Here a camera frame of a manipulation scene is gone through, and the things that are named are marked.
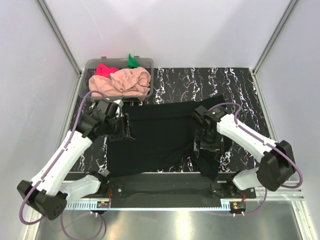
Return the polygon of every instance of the gray floor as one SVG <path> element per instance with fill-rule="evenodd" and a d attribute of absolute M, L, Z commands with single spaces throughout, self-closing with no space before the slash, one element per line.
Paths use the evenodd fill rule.
<path fill-rule="evenodd" d="M 248 202 L 254 209 L 256 202 Z M 64 224 L 70 224 L 84 211 L 65 211 Z M 301 240 L 293 208 L 289 202 L 270 201 L 256 214 L 245 217 L 216 216 L 207 212 L 109 211 L 101 240 Z M 86 215 L 67 228 L 77 239 L 96 234 L 100 220 Z M 60 219 L 43 220 L 37 240 L 68 239 L 61 230 Z"/>

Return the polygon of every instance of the red cloth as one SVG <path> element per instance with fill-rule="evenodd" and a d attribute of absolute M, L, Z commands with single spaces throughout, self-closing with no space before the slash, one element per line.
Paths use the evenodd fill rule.
<path fill-rule="evenodd" d="M 106 65 L 104 65 L 103 63 L 100 63 L 98 65 L 98 67 L 96 68 L 96 71 L 94 73 L 94 75 L 99 75 L 99 76 L 103 76 L 105 78 L 110 77 L 110 74 L 113 74 L 115 72 L 119 71 L 118 68 L 116 67 L 107 67 Z"/>

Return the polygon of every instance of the black cloth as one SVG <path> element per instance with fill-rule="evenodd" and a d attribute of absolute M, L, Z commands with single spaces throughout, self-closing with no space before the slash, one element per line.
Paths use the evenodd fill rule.
<path fill-rule="evenodd" d="M 223 152 L 200 150 L 193 153 L 195 130 L 201 128 L 192 118 L 199 106 L 209 109 L 223 103 L 222 95 L 200 102 L 187 101 L 158 105 L 123 106 L 129 114 L 135 140 L 113 141 L 107 144 L 107 169 L 110 177 L 153 172 L 170 167 L 188 155 L 200 172 L 214 180 Z M 231 140 L 224 143 L 231 147 Z"/>

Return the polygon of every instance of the green cloth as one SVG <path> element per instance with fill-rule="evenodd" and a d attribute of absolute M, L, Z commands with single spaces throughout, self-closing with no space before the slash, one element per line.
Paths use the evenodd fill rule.
<path fill-rule="evenodd" d="M 135 60 L 131 54 L 129 54 L 129 59 L 128 59 L 128 67 L 131 69 L 135 69 L 137 67 L 140 67 L 139 63 L 137 62 L 137 60 Z"/>

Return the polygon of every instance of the black joint housing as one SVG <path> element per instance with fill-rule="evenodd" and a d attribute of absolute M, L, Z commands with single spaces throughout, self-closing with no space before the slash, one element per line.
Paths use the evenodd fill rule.
<path fill-rule="evenodd" d="M 296 163 L 292 147 L 287 141 L 283 140 L 277 143 L 276 148 Z M 283 156 L 272 149 L 270 152 L 264 153 L 256 175 L 262 186 L 274 192 L 295 172 L 294 167 Z"/>
<path fill-rule="evenodd" d="M 230 113 L 223 106 L 218 106 L 211 111 L 208 111 L 204 106 L 199 106 L 194 110 L 192 117 L 204 130 L 216 132 L 217 123 L 221 121 L 221 118 Z"/>
<path fill-rule="evenodd" d="M 32 189 L 32 183 L 30 181 L 22 180 L 17 190 L 19 194 L 25 199 L 26 195 Z M 26 204 L 44 215 L 49 220 L 56 219 L 66 208 L 67 194 L 58 192 L 56 196 L 47 196 L 46 192 L 35 189 L 29 197 Z"/>
<path fill-rule="evenodd" d="M 91 141 L 105 135 L 111 142 L 134 139 L 128 114 L 117 116 L 118 108 L 113 101 L 100 100 L 94 110 L 81 114 L 76 130 Z"/>

